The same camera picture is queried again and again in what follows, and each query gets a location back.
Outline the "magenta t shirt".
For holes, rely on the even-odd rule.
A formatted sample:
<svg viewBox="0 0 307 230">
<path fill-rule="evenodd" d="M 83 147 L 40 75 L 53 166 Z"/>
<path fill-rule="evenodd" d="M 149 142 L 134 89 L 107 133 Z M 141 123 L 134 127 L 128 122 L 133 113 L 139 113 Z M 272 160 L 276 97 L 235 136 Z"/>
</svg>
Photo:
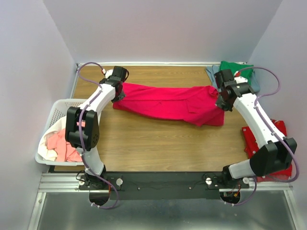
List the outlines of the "magenta t shirt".
<svg viewBox="0 0 307 230">
<path fill-rule="evenodd" d="M 113 103 L 114 109 L 199 127 L 224 125 L 224 111 L 215 105 L 218 91 L 213 86 L 162 88 L 124 83 L 123 91 L 126 97 Z"/>
</svg>

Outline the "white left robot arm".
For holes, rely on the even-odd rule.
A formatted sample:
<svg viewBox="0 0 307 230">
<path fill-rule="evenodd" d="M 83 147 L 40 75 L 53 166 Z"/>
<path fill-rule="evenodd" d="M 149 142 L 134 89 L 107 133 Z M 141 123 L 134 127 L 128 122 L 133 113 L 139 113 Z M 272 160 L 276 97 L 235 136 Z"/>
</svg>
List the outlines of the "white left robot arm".
<svg viewBox="0 0 307 230">
<path fill-rule="evenodd" d="M 65 140 L 72 147 L 80 150 L 79 154 L 85 168 L 85 178 L 95 189 L 102 189 L 106 184 L 114 188 L 106 180 L 104 176 L 105 165 L 100 160 L 98 151 L 94 148 L 100 137 L 99 116 L 109 102 L 118 102 L 125 97 L 123 83 L 130 74 L 126 68 L 119 66 L 115 66 L 109 71 L 105 71 L 102 66 L 99 68 L 104 76 L 99 82 L 82 77 L 81 69 L 78 69 L 78 77 L 95 84 L 97 89 L 84 103 L 67 110 L 65 127 Z"/>
</svg>

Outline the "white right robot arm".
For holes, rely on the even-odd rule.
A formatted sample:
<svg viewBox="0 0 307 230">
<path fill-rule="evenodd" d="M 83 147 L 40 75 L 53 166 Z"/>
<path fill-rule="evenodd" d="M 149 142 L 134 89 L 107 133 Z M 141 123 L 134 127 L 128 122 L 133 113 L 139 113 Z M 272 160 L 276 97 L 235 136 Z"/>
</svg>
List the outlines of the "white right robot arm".
<svg viewBox="0 0 307 230">
<path fill-rule="evenodd" d="M 241 77 L 240 71 L 221 70 L 215 73 L 215 80 L 220 91 L 216 106 L 224 111 L 238 110 L 259 148 L 250 159 L 225 166 L 221 175 L 222 185 L 230 188 L 237 184 L 238 179 L 267 176 L 291 165 L 295 165 L 295 176 L 286 182 L 295 181 L 300 173 L 295 158 L 295 139 L 285 136 L 273 124 L 259 103 L 260 96 L 254 93 L 247 79 Z"/>
</svg>

